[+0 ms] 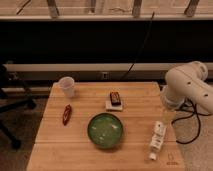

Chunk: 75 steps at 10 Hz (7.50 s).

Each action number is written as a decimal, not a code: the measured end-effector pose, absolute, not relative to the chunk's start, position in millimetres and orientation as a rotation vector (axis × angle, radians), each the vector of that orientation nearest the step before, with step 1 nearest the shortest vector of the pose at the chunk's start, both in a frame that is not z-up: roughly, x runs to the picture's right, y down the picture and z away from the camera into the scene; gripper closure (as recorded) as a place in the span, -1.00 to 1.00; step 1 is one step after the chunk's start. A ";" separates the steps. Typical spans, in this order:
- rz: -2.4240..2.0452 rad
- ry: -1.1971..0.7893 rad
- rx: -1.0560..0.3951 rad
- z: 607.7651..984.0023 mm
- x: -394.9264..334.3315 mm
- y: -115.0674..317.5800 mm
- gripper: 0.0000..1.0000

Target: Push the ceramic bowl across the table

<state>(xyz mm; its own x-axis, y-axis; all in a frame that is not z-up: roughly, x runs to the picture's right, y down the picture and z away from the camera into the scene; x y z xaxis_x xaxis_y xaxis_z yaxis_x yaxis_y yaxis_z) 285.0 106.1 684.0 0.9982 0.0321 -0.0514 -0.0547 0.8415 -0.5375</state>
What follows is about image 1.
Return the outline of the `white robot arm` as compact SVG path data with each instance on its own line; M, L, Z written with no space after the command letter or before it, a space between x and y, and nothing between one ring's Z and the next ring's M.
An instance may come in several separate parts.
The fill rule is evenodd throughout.
M213 114L213 87L205 82L207 76L207 66L199 61L176 66L167 71L166 85L160 94L163 104L162 122L165 125L172 121L174 110L178 109L185 99L192 100Z

